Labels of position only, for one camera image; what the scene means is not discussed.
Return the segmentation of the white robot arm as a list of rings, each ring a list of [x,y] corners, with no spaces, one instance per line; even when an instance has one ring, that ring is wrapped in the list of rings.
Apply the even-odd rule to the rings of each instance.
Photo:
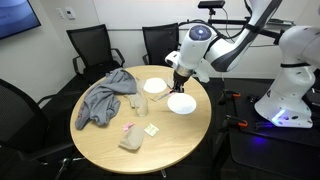
[[[235,42],[231,43],[211,25],[199,22],[191,27],[180,49],[168,54],[167,64],[174,68],[173,90],[181,92],[193,74],[206,82],[206,67],[217,72],[233,70],[274,15],[282,0],[249,0],[252,14]],[[264,119],[278,127],[310,128],[311,110],[303,96],[315,83],[313,69],[320,64],[320,28],[293,26],[279,39],[282,53],[280,71],[254,108]]]

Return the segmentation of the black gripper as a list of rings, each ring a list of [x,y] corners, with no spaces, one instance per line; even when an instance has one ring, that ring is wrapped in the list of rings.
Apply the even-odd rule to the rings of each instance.
[[[184,84],[189,80],[190,73],[188,71],[178,71],[175,70],[173,73],[174,85],[172,89],[175,92],[183,93],[184,92]]]

